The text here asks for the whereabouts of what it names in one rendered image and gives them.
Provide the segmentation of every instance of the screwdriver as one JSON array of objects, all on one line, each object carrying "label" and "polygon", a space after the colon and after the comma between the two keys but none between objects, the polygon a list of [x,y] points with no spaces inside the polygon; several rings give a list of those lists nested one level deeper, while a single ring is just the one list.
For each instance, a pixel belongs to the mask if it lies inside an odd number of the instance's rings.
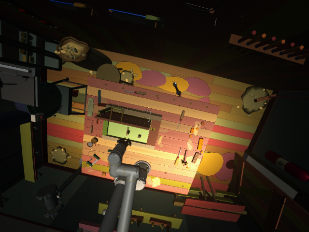
[{"label": "screwdriver", "polygon": [[141,95],[146,95],[146,93],[145,92],[140,92],[140,91],[126,91],[125,90],[125,92],[129,92],[129,93],[137,93],[137,94],[141,94]]},{"label": "screwdriver", "polygon": [[182,115],[180,116],[180,121],[179,121],[179,123],[178,123],[178,127],[179,127],[180,122],[181,122],[182,119],[183,119],[183,116],[184,116],[184,110],[183,110],[183,112],[182,112]]}]

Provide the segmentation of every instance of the wooden floor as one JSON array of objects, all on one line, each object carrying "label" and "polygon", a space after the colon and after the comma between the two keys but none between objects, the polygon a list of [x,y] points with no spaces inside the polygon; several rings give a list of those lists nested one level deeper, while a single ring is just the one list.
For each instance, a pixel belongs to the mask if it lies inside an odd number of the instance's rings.
[{"label": "wooden floor", "polygon": [[[217,118],[214,120],[204,120],[206,125],[199,133],[200,136],[205,137],[207,140],[205,141],[205,146],[203,150],[205,152],[217,152],[220,154],[226,152],[238,152],[241,156],[244,154],[245,149],[248,147],[253,134],[256,130],[257,125],[263,115],[265,109],[260,110],[258,112],[252,113],[250,117],[242,110],[242,99],[241,95],[244,93],[245,89],[250,86],[244,83],[224,79],[221,77],[212,76],[205,73],[195,72],[171,65],[160,64],[158,62],[144,60],[141,58],[121,55],[113,52],[105,53],[112,61],[113,64],[117,64],[118,62],[127,61],[132,62],[139,65],[141,71],[152,69],[159,72],[162,72],[165,77],[168,76],[177,76],[180,78],[187,77],[197,77],[204,80],[211,89],[211,94],[208,96],[210,99],[210,104],[220,106],[220,111],[218,113]],[[61,79],[65,79],[66,77],[70,78],[70,81],[80,83],[83,85],[88,84],[88,77],[96,77],[96,75],[90,75],[89,70],[81,69],[72,63],[65,64],[63,66],[62,71],[53,71],[48,70],[47,74],[47,82],[53,82]],[[66,86],[76,86],[75,84],[60,84]],[[134,83],[134,87],[143,88],[145,90],[153,90],[159,93],[169,95],[169,96],[177,96],[176,93],[168,92],[166,90],[161,89],[160,87],[149,87],[144,86],[138,83]],[[85,90],[79,90],[79,96],[73,98],[73,110],[76,112],[83,112],[84,109],[84,95]],[[194,102],[201,99],[201,96],[194,95],[187,91],[182,93],[182,97],[184,101],[186,99],[193,100]],[[107,99],[108,103],[114,103],[112,99]],[[195,126],[195,122],[201,121],[200,116],[188,115],[189,112],[180,125],[178,131],[175,130],[177,124],[179,122],[179,115],[175,117],[175,114],[170,111],[170,109],[163,107],[160,108],[160,112],[163,112],[162,125],[164,130],[159,132],[159,136],[162,136],[161,144],[158,144],[158,140],[156,142],[155,150],[160,150],[164,152],[164,149],[168,148],[169,153],[177,154],[179,152],[179,147],[174,147],[172,145],[171,138],[177,136],[179,140],[184,142],[184,146],[186,144],[186,138],[181,137],[181,133],[188,133],[188,130]],[[91,120],[89,120],[88,116],[81,115],[61,115],[56,114],[55,117],[51,117],[47,119],[47,140],[48,140],[48,152],[50,153],[52,149],[55,147],[61,146],[66,149],[67,153],[69,153],[72,158],[68,159],[67,163],[63,166],[77,169],[79,167],[79,159],[83,158],[83,162],[89,160],[93,152],[86,152],[88,149],[85,141],[86,139],[92,138],[92,135],[102,135],[103,123],[96,124],[93,123],[93,133],[89,138],[85,138],[84,128],[89,128],[91,125]],[[107,150],[113,148],[115,143],[111,141],[104,141],[106,144],[94,146],[94,149],[100,150],[102,154],[108,154]],[[134,152],[134,150],[128,150],[126,155],[124,156],[125,163],[135,163],[138,159],[145,157],[136,157],[136,153],[134,154],[134,158],[129,155],[130,152]],[[160,180],[160,185],[156,186],[156,189],[161,189],[165,191],[178,192],[182,194],[187,194],[190,187],[201,187],[200,174],[196,173],[196,170],[190,170],[188,175],[183,175],[182,165],[174,166],[172,165],[175,157],[168,158],[165,163],[162,163],[158,157],[149,156],[148,159],[151,163],[152,173],[146,184],[146,187],[152,188],[152,180],[157,177]],[[51,155],[48,157],[49,162],[52,162]],[[101,161],[97,162],[93,168],[85,167],[83,169],[84,173],[99,176],[102,178],[111,179],[108,174],[109,167],[107,162],[107,156],[102,156]],[[203,176],[204,185],[206,190],[209,189],[208,182],[206,178]],[[211,176],[210,181],[214,189],[227,190],[228,181],[220,181],[216,176]]]}]

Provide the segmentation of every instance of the fire extinguisher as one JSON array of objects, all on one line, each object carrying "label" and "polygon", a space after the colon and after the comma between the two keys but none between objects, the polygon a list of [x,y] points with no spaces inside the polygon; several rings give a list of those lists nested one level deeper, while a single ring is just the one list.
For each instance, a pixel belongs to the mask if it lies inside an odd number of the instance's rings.
[{"label": "fire extinguisher", "polygon": [[309,180],[309,174],[307,171],[294,164],[293,162],[287,160],[286,158],[282,157],[281,155],[273,151],[268,151],[265,153],[265,158],[285,170],[293,177],[302,181]]}]

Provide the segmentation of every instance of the blue rod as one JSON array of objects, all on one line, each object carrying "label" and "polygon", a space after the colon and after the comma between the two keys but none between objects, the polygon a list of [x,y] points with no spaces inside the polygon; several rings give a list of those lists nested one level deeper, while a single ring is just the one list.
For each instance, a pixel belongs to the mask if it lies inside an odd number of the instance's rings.
[{"label": "blue rod", "polygon": [[142,16],[142,15],[139,15],[139,14],[132,14],[132,13],[124,12],[124,11],[117,11],[117,10],[112,10],[112,9],[109,9],[109,10],[129,14],[129,15],[136,15],[136,16],[140,16],[140,17],[144,17],[144,18],[146,17],[146,16]]},{"label": "blue rod", "polygon": [[61,2],[61,1],[53,1],[53,2],[63,3],[63,4],[67,4],[67,5],[74,5],[74,4],[72,4],[72,3]]}]

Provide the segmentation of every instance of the yellow circle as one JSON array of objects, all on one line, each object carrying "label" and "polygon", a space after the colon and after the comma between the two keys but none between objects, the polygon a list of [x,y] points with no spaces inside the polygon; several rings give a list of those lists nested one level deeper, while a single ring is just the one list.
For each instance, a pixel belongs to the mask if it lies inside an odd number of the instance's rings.
[{"label": "yellow circle", "polygon": [[131,63],[131,62],[120,62],[115,65],[117,68],[121,68],[122,70],[119,70],[121,73],[122,71],[129,71],[131,72],[131,69],[133,69],[134,74],[137,74],[137,76],[134,76],[134,81],[138,81],[141,79],[141,70],[138,65]]},{"label": "yellow circle", "polygon": [[176,76],[170,76],[166,77],[166,83],[162,86],[159,86],[161,89],[164,89],[169,92],[175,92],[176,93],[176,88],[173,86],[173,83],[177,82],[177,88],[179,89],[180,92],[184,92],[188,89],[189,84],[186,80],[176,77]]},{"label": "yellow circle", "polygon": [[215,175],[223,165],[223,157],[219,153],[204,153],[197,172],[203,175]]}]

